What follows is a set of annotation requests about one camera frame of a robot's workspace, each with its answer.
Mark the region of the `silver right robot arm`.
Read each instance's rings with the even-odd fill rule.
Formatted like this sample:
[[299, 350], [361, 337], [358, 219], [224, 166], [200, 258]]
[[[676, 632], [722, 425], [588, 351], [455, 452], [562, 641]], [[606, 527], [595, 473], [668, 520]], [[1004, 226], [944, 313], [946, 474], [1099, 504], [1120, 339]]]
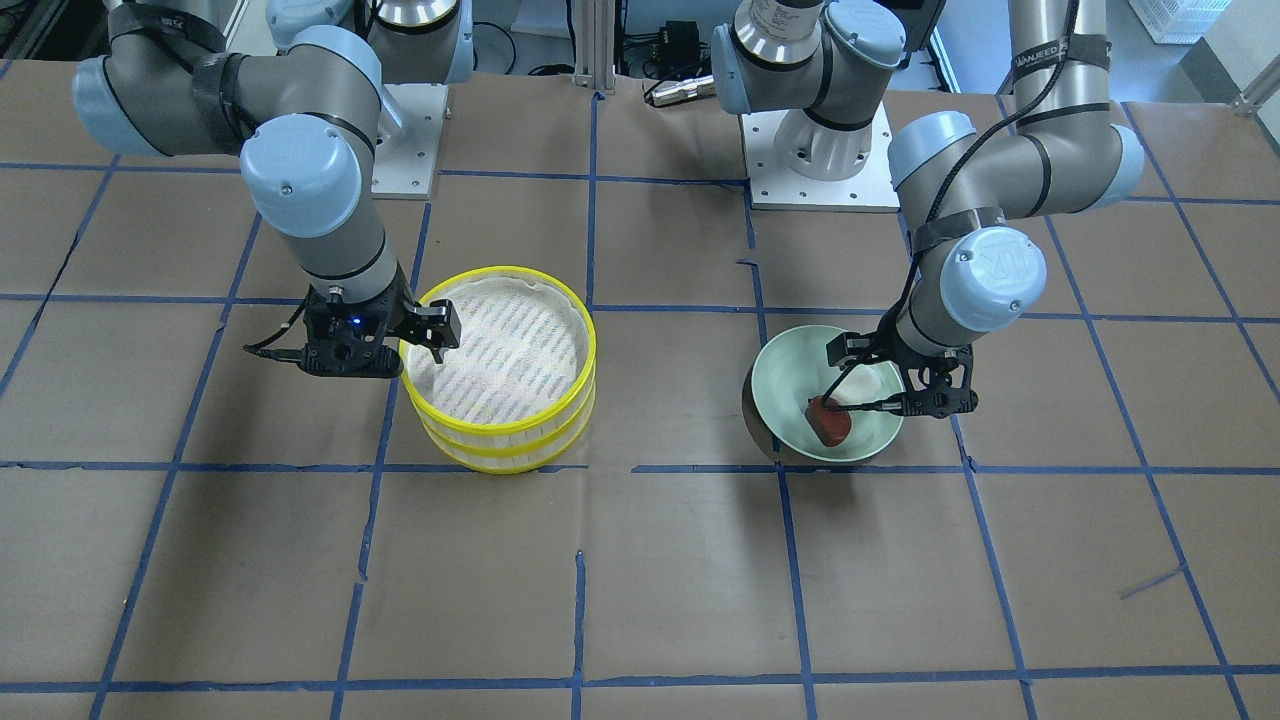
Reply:
[[246, 351], [317, 377], [392, 378], [388, 338], [435, 360], [460, 347], [449, 300], [411, 295], [372, 199], [381, 63], [339, 26], [300, 31], [271, 56], [232, 53], [210, 1], [109, 1], [106, 55], [72, 81], [84, 129], [111, 152], [223, 154], [239, 160], [260, 217], [308, 278], [291, 316], [300, 348], [274, 337]]

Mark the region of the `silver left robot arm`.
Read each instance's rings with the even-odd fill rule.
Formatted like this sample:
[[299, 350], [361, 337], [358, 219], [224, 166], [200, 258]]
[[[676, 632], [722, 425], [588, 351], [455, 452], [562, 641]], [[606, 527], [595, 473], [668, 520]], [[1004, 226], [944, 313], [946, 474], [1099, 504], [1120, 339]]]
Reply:
[[[828, 342], [849, 375], [893, 364], [901, 392], [867, 404], [899, 416], [969, 413], [973, 345], [1036, 304], [1047, 266], [1012, 219], [1087, 211], [1124, 200], [1142, 177], [1135, 133], [1110, 120], [1111, 50], [1102, 1], [1012, 1], [1009, 82], [1015, 110], [978, 132], [937, 111], [890, 141], [890, 181], [910, 231], [899, 300], [869, 334]], [[731, 114], [782, 111], [788, 165], [849, 177], [891, 74], [902, 22], [876, 1], [744, 1], [710, 38], [717, 97]]]

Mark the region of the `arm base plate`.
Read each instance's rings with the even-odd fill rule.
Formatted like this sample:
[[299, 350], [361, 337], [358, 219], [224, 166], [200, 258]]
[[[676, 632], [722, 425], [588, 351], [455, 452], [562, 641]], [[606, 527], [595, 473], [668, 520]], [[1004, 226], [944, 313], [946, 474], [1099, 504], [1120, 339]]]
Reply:
[[449, 87], [384, 85], [380, 97], [372, 196], [429, 200], [436, 178]]
[[836, 131], [803, 110], [744, 114], [742, 150], [756, 210], [896, 213], [883, 106], [869, 126]]

